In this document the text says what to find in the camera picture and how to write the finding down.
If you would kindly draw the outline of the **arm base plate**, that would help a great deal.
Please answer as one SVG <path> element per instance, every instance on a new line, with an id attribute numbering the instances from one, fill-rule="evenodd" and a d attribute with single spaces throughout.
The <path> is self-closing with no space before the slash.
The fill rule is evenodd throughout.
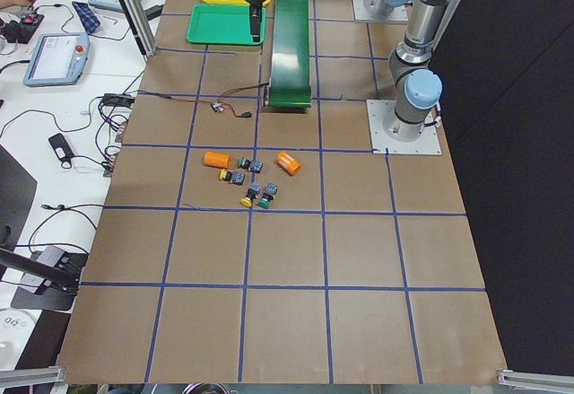
<path id="1" fill-rule="evenodd" d="M 396 101 L 367 100 L 370 141 L 373 153 L 402 155 L 441 155 L 438 130 L 431 112 L 422 123 L 401 121 Z"/>
<path id="2" fill-rule="evenodd" d="M 352 0 L 354 20 L 407 24 L 405 6 L 411 2 L 412 0 Z"/>

